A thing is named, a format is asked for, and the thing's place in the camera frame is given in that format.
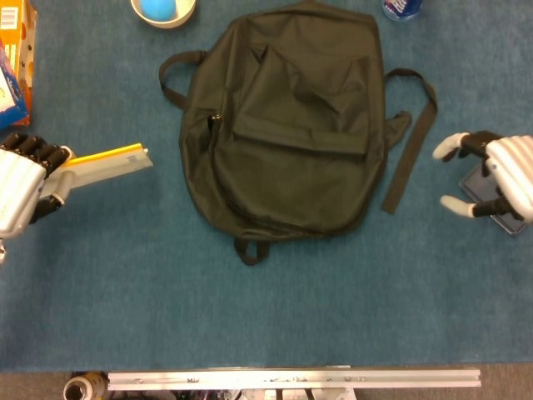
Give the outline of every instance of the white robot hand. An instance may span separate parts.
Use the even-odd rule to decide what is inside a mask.
[[[29,223],[65,203],[72,176],[62,177],[51,196],[40,198],[40,193],[48,176],[71,156],[67,147],[21,133],[11,134],[0,144],[0,263],[6,253],[3,239],[16,237]]]
[[[459,158],[472,153],[484,159],[483,175],[494,175],[500,197],[466,203],[443,196],[444,207],[469,218],[512,213],[525,223],[533,222],[533,137],[502,137],[487,131],[456,133],[436,147],[433,158],[448,162],[458,152]]]

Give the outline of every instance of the bowl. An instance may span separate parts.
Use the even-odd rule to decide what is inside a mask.
[[[162,22],[154,21],[153,19],[146,18],[144,15],[142,15],[141,0],[131,0],[131,2],[135,13],[137,13],[141,19],[150,25],[161,29],[172,29],[186,23],[194,12],[195,6],[197,5],[196,0],[176,0],[176,17],[169,21]]]

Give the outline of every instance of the backpack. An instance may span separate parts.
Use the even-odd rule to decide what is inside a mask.
[[[165,79],[189,62],[198,67],[184,96]],[[246,265],[265,259],[273,242],[331,237],[361,223],[389,149],[411,123],[408,112],[386,120],[385,82],[394,76],[422,80],[429,101],[383,203],[389,213],[437,105],[417,72],[384,75],[372,16],[305,1],[240,17],[210,52],[161,65],[162,91],[184,111],[180,149],[192,200],[235,238]]]

